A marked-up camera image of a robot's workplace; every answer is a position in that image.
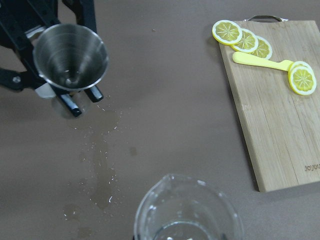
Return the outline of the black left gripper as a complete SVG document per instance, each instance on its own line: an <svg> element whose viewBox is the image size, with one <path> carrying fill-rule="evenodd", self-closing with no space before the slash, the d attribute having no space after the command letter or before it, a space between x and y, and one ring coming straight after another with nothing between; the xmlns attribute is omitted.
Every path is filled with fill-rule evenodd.
<svg viewBox="0 0 320 240"><path fill-rule="evenodd" d="M104 42L97 34L95 4L93 0L64 0L76 18L75 46L80 49L76 77L86 88L84 92L96 103L103 99L97 83L104 76ZM2 0L0 2L0 45L12 49L26 71L0 69L0 85L14 92L48 87L74 117L82 111L72 100L69 90L46 82L39 76L33 59L36 38L48 27L59 23L57 0Z"/></svg>

